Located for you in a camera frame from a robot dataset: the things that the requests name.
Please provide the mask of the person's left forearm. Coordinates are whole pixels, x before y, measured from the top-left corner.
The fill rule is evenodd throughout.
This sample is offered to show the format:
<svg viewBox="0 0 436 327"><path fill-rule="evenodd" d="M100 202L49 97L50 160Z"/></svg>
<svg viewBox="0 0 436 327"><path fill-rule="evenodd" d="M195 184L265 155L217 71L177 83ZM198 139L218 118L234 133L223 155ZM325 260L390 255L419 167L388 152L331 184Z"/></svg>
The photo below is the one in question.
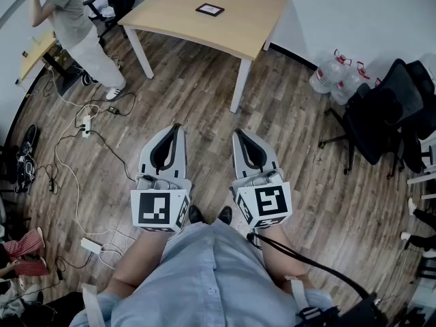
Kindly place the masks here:
<svg viewBox="0 0 436 327"><path fill-rule="evenodd" d="M104 293L130 296L159 265L170 237L167 232L143 230L118 261Z"/></svg>

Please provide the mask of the person's right forearm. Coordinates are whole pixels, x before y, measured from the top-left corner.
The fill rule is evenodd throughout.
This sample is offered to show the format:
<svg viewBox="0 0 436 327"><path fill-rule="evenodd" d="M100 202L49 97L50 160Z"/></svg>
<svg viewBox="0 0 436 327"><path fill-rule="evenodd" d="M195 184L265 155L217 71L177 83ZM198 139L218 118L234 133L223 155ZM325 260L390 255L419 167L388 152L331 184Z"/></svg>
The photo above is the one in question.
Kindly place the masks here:
<svg viewBox="0 0 436 327"><path fill-rule="evenodd" d="M275 240L286 247L292 248L292 244L281 225L260 228L258 234L271 240ZM314 289L303 262L281 253L266 244L264 241L261 241L260 243L266 271L277 287L282 289L284 292L291 294L292 284L286 279L286 277L295 277L302 281L305 289Z"/></svg>

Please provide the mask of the black picture frame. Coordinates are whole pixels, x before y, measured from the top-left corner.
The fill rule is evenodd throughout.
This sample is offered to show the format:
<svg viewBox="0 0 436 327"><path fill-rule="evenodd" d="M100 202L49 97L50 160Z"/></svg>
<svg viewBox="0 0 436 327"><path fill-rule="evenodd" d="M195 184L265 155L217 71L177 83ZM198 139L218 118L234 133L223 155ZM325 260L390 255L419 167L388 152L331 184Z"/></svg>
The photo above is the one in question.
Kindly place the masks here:
<svg viewBox="0 0 436 327"><path fill-rule="evenodd" d="M203 3L201 6L196 8L196 11L199 13L216 17L220 15L222 12L224 12L225 9L209 3Z"/></svg>

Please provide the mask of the round light wooden table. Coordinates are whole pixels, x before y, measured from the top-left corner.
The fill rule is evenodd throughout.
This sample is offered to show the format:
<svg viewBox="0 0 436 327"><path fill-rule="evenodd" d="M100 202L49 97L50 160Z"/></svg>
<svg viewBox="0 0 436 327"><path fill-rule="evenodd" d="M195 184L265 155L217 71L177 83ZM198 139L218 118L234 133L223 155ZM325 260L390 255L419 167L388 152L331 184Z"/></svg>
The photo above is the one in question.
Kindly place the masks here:
<svg viewBox="0 0 436 327"><path fill-rule="evenodd" d="M203 3L225 9L214 17L196 11ZM289 0L145 0L120 19L147 78L154 76L138 31L188 40L240 59L230 112L236 112L252 63L270 39Z"/></svg>

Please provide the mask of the black mesh office chair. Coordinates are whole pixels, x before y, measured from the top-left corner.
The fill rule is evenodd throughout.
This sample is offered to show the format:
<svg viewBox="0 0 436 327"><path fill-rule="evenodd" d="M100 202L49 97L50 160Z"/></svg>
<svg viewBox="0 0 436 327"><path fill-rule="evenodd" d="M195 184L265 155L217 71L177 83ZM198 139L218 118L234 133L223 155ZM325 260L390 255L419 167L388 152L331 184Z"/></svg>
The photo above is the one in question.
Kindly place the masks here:
<svg viewBox="0 0 436 327"><path fill-rule="evenodd" d="M408 63L407 70L422 96L423 109L413 117L411 143L408 145L409 152L405 161L411 171L421 173L426 168L423 157L428 157L432 166L436 165L436 137L424 151L420 143L436 134L436 78L432 77L430 69L419 60Z"/></svg>
<svg viewBox="0 0 436 327"><path fill-rule="evenodd" d="M346 140L348 142L349 165L344 174L351 173L354 152L358 151L372 166L383 154L398 153L400 138L398 130L411 123L424 109L418 74L413 66L422 67L421 62L406 63L396 59L385 78L378 86L370 89L362 84L348 101L341 116L333 108L324 114L332 114L343 128L342 136L320 141L318 147Z"/></svg>

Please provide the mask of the black pack with buckle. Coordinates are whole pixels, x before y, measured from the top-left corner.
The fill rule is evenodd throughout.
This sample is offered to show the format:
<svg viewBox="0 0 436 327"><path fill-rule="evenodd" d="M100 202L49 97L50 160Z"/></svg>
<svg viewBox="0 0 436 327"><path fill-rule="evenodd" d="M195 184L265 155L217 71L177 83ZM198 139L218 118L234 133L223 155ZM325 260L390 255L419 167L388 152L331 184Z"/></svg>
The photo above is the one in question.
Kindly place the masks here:
<svg viewBox="0 0 436 327"><path fill-rule="evenodd" d="M304 308L299 316L301 323L295 327L387 327L388 318L375 305L376 293L362 299L343 315L338 307L325 311L320 308Z"/></svg>

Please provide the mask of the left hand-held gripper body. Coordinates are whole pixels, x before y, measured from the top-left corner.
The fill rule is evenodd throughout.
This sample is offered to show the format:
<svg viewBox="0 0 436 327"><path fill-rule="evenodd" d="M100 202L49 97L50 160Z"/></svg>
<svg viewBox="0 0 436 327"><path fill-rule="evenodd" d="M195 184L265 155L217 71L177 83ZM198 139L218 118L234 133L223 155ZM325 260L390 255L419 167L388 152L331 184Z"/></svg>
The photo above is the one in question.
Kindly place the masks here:
<svg viewBox="0 0 436 327"><path fill-rule="evenodd" d="M133 226L149 232L180 232L191 188L186 178L137 175L136 189L131 191Z"/></svg>

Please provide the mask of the red striped cloth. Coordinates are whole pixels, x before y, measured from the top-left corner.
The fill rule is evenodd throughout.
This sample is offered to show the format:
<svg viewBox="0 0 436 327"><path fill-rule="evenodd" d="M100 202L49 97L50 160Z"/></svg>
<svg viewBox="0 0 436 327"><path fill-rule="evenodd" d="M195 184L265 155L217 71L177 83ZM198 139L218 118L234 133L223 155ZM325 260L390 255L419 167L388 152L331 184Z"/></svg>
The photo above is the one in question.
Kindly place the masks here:
<svg viewBox="0 0 436 327"><path fill-rule="evenodd" d="M25 255L35 254L44 247L41 227L30 230L20 240L0 243L0 279L46 276L48 268L43 257L32 261L22 258Z"/></svg>

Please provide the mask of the white power adapter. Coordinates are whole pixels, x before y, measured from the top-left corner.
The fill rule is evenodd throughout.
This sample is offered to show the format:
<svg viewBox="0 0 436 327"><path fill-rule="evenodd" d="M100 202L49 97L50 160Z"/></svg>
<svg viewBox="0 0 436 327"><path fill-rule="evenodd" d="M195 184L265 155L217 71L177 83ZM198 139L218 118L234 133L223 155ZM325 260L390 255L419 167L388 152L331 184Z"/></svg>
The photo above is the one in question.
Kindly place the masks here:
<svg viewBox="0 0 436 327"><path fill-rule="evenodd" d="M89 240L87 238L82 238L80 241L81 247L85 248L86 250L99 255L102 251L102 246L92 240Z"/></svg>

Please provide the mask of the pale wooden side table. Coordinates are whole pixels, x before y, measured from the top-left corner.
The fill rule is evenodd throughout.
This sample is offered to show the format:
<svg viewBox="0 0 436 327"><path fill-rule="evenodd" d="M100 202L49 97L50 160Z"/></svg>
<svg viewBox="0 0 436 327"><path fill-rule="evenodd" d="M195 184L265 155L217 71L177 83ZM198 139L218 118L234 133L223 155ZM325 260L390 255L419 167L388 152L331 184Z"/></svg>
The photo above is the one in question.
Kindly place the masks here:
<svg viewBox="0 0 436 327"><path fill-rule="evenodd" d="M51 70L55 70L59 74L59 78L55 84L59 95L63 96L75 81L81 77L80 70L75 62L73 62L68 68L64 69L54 57L49 55L48 51L56 42L52 29L47 29L40 37L32 37L31 39L32 42L29 49L24 51L22 54L19 78L20 82L28 76L38 61L44 59L50 66Z"/></svg>

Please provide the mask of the person's light blue shirt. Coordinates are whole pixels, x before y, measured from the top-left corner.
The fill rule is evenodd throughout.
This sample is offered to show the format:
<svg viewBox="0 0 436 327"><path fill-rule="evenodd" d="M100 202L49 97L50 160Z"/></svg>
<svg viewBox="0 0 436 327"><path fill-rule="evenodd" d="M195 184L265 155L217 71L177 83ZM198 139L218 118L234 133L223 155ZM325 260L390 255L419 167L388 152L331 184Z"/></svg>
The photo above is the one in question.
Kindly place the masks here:
<svg viewBox="0 0 436 327"><path fill-rule="evenodd" d="M195 223L171 235L159 265L128 297L96 299L105 327L295 327L304 305L325 311L327 292L286 277L288 294L257 253L220 220Z"/></svg>

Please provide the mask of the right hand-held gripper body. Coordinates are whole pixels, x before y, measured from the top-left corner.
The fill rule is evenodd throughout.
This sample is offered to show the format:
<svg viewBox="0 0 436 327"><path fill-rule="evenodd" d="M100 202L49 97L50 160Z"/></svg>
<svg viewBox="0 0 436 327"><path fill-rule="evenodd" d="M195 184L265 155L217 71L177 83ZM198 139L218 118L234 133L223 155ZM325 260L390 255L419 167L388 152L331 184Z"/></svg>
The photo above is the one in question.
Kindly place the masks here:
<svg viewBox="0 0 436 327"><path fill-rule="evenodd" d="M234 202L250 228L267 228L292 215L290 184L281 170L261 172L232 183Z"/></svg>

